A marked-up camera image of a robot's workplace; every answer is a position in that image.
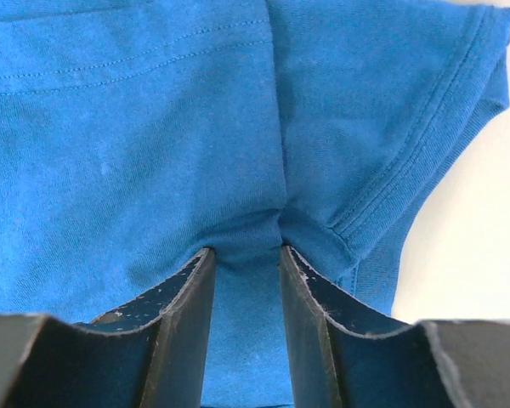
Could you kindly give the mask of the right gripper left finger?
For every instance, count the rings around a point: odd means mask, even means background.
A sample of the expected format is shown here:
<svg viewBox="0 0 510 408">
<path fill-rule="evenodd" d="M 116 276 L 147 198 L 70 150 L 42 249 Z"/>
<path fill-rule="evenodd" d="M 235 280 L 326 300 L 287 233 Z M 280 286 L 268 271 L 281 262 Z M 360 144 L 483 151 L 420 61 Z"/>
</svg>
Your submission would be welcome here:
<svg viewBox="0 0 510 408">
<path fill-rule="evenodd" d="M 88 323 L 0 314 L 0 407 L 197 407 L 216 258 L 178 272 Z"/>
</svg>

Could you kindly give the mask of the blue t shirt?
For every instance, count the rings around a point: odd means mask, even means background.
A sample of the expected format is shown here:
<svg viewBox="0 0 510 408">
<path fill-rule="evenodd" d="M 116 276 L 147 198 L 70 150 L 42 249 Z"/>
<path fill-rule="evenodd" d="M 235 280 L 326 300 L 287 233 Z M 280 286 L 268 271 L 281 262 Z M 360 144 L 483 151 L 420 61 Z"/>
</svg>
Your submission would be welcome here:
<svg viewBox="0 0 510 408">
<path fill-rule="evenodd" d="M 446 1 L 0 1 L 0 313 L 91 320 L 212 247 L 202 404 L 292 406 L 281 247 L 389 313 L 509 42 Z"/>
</svg>

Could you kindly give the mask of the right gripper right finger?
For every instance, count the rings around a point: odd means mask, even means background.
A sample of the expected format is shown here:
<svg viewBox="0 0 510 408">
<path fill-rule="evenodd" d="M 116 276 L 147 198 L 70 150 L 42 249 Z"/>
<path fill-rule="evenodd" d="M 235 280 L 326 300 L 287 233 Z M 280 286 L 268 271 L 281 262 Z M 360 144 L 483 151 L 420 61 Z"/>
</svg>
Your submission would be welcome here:
<svg viewBox="0 0 510 408">
<path fill-rule="evenodd" d="M 510 320 L 379 313 L 280 251 L 280 290 L 297 407 L 510 407 Z"/>
</svg>

